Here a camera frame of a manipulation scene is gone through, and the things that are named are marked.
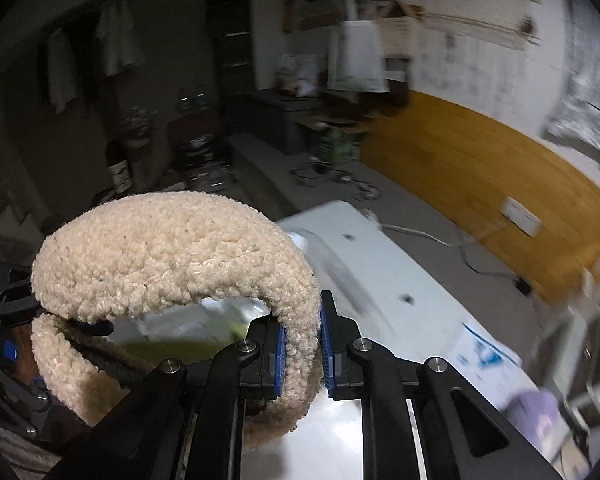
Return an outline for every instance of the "fluffy headband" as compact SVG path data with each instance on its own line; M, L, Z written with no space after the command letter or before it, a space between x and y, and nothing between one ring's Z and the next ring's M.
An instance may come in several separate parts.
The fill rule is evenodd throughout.
M40 373L89 425L127 390L74 349L65 320L133 318L203 298L260 298L286 329L282 395L246 420L245 448L292 431L318 391L317 281L289 237L239 202L174 192L106 203L46 238L31 283L50 313L32 324Z

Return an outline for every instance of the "cable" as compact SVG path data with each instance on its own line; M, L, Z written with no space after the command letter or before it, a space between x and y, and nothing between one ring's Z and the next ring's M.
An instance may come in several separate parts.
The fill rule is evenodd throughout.
M535 294L531 295L531 307L534 310L534 314L536 314L536 325L538 326L538 329L536 330L536 332L538 332L537 336L540 338L540 342L544 342L544 338L542 337L544 328L542 327L542 319L540 316L540 311L538 310L538 306L536 305L536 295Z
M564 470L564 462L562 461L562 450L560 450L560 469L562 469L562 478L567 479L567 472Z
M330 162L311 160L307 165L289 173L300 186L317 187L330 180L340 184L355 184L357 189L353 198L356 200L378 200L382 196L382 191L376 186L356 179L350 171L334 168Z
M478 270L469 261L466 259L466 251L464 250L465 245L459 245L458 250L460 251L460 258L464 264L469 267L476 274L480 274L481 276L489 276L490 278L507 278L508 280L512 280L514 283L518 280L519 276L517 274L512 274L511 272L489 272L487 270Z
M510 272L489 272L486 270L476 269L467 260L466 251L464 250L465 247L476 244L483 238L487 237L488 235L493 234L494 232L500 231L501 229L503 229L505 227L505 225L508 223L508 221L498 222L498 223L492 225L486 231L473 237L471 240L465 240L464 237L462 236L462 231L460 230L460 228L458 226L456 226L456 228L458 229L458 232L459 232L459 240L457 242L445 242L444 240L441 240L440 238L436 238L434 235L431 235L424 231L419 231L418 229L411 229L409 227L402 227L402 226L393 225L393 224L381 224L378 221L378 216L373 211L371 211L371 209L363 209L361 212L369 221L374 222L381 229L389 229L391 231L397 231L399 233L405 233L408 235L421 236L424 238L428 238L429 240L433 240L434 242L442 244L446 247L458 249L460 251L460 257L462 258L462 262L476 274L480 274L481 276L489 276L490 278L507 278L508 280L512 280L514 283L516 283L518 280L520 280L520 277L518 275L512 274Z
M460 241L457 241L457 242L445 242L444 240L440 240L440 238L436 238L434 235L430 235L429 233L426 233L424 231L419 231L418 229L411 229L409 227L401 227L399 225L380 224L380 227L382 229L389 229L391 231L397 231L399 233L405 233L408 235L415 235L415 236L421 236L424 238L428 238L430 240L438 242L439 244L442 244L446 247L451 247L453 249L461 249L461 248L467 247L469 245L478 243L480 240L489 236L490 234L500 231L505 225L506 224L504 222L494 224L486 231L480 233L479 235L477 235L475 237L472 237L471 240L465 240L464 237L462 236L462 233L460 233Z

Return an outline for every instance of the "concrete floor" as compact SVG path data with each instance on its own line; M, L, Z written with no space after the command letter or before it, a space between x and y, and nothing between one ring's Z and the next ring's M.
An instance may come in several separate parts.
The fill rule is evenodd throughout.
M240 186L228 196L249 203L277 221L295 212L331 200L344 200L357 208L373 210L382 223L426 231L443 240L455 241L458 227L432 206L395 182L360 162L342 165L356 178L382 190L379 200L357 200L352 185L324 182L300 186L289 171L306 164L307 155L285 156L249 135L230 138L235 153ZM458 249L425 238L385 231L385 234L441 283L496 339L509 346L527 363L541 325L553 315L543 302L523 296L511 279L481 276L467 267ZM499 258L480 244L466 249L476 269L512 273Z

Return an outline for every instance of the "electrical outlet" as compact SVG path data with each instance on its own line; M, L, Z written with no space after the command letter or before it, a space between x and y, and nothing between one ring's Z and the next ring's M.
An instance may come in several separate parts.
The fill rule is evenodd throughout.
M500 212L531 237L538 234L542 225L536 215L510 196L507 196Z

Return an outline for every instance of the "yellow wall panel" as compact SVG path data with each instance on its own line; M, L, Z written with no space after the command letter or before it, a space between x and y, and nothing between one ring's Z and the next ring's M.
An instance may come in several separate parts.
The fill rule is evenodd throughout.
M507 196L538 216L535 238L508 224L482 243L547 301L577 288L582 267L600 255L600 188L535 140L419 92L369 126L362 161L469 233L502 222Z

